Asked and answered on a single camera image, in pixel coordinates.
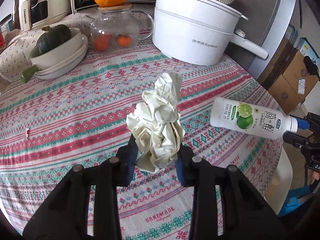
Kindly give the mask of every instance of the white electric pot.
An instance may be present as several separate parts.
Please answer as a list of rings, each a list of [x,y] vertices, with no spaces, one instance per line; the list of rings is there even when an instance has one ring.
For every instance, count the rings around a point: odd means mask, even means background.
[[[266,59],[265,49],[234,34],[240,17],[247,20],[215,0],[156,0],[152,41],[166,56],[197,65],[218,63],[229,42]]]

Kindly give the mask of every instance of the patterned tablecloth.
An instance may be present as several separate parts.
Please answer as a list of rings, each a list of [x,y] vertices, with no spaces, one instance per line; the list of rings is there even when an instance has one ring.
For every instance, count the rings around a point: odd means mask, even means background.
[[[265,192],[282,140],[209,124],[216,96],[280,109],[237,63],[225,55],[209,67],[168,59],[151,40],[117,57],[89,49],[66,75],[49,81],[33,78],[28,84],[14,81],[0,96],[0,198],[20,233],[73,165],[98,165],[128,143],[126,115],[165,71],[183,77],[178,106],[186,131],[183,143],[212,165],[237,165],[261,194]],[[136,169],[130,186],[117,193],[124,239],[186,239],[193,189],[181,187],[174,165],[156,174]],[[89,232],[94,188],[91,194]]]

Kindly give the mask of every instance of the appliance box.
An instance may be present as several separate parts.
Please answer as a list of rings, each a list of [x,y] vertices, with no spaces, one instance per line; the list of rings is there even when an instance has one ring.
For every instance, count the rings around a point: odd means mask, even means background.
[[[258,82],[276,99],[286,114],[303,103],[318,82],[317,76],[308,74],[303,59],[301,52],[284,37],[258,78]],[[304,91],[300,89],[300,93],[299,80],[305,83]]]
[[[268,92],[278,102],[285,114],[289,114],[300,103],[299,97],[282,75],[278,76]]]
[[[291,44],[294,44],[295,41],[297,40],[298,32],[296,31],[294,26],[289,24],[284,36],[290,41]]]
[[[320,58],[311,46],[311,44],[308,42],[307,38],[300,38],[297,44],[297,49],[301,52],[303,56],[309,56],[318,68],[320,67]]]

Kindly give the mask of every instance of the lime image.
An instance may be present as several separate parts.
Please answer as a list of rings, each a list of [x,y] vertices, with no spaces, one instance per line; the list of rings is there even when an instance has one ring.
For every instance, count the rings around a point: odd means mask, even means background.
[[[238,120],[237,120],[237,126],[241,129],[248,129],[249,127],[251,127],[253,124],[253,117],[252,115],[248,116],[248,117],[242,117],[239,116]]]
[[[238,106],[239,115],[243,118],[247,118],[252,114],[252,107],[247,104],[241,104]]]

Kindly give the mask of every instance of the teapot lid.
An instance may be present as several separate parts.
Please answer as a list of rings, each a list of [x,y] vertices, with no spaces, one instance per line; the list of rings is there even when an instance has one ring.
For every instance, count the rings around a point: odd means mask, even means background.
[[[116,11],[116,10],[121,10],[121,9],[126,9],[126,8],[131,8],[132,4],[125,2],[120,5],[115,5],[115,6],[109,6],[109,7],[98,7],[99,11]]]

